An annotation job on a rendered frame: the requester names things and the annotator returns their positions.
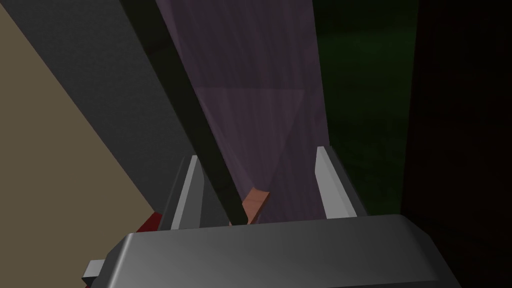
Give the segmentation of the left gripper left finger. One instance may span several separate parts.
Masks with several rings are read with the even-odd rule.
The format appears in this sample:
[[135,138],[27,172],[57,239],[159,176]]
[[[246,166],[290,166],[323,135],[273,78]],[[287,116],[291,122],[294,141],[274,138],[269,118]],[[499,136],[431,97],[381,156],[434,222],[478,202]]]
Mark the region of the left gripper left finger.
[[200,227],[205,176],[196,155],[181,161],[158,231],[195,229]]

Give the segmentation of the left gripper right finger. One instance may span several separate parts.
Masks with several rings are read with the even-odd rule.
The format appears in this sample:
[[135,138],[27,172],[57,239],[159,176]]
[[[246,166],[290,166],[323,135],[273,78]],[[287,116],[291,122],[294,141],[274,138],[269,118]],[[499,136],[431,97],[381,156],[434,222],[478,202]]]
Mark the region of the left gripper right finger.
[[317,147],[314,172],[327,219],[368,215],[365,205],[332,146]]

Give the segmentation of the red flat piece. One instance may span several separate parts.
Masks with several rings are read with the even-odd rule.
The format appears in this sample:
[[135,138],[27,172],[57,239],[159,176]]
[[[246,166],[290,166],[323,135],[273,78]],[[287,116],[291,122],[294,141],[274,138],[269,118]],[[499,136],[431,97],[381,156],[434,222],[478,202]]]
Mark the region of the red flat piece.
[[136,230],[137,233],[157,231],[161,223],[162,214],[154,212],[150,217]]

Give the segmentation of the orange wooden block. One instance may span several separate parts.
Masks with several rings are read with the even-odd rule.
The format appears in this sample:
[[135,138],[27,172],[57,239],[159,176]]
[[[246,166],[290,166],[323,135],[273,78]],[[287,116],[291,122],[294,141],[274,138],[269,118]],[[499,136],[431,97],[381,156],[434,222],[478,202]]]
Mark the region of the orange wooden block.
[[222,200],[229,219],[229,226],[255,224],[269,197],[270,192],[253,187],[244,200],[234,193],[226,201]]

